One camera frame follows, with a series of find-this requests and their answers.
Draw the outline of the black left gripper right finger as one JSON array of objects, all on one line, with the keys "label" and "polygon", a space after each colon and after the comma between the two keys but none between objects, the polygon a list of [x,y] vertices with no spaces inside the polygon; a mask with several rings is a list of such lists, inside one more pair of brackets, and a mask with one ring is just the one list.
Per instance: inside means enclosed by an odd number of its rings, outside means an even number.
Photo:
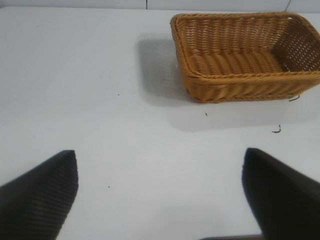
[{"label": "black left gripper right finger", "polygon": [[248,148],[242,187],[266,240],[320,238],[320,184],[258,148]]}]

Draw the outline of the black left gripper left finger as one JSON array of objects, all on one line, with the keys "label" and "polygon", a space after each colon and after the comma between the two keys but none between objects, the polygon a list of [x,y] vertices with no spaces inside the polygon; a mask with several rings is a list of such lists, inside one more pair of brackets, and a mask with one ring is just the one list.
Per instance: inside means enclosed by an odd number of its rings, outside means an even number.
[{"label": "black left gripper left finger", "polygon": [[74,150],[63,150],[0,187],[2,240],[54,240],[79,188]]}]

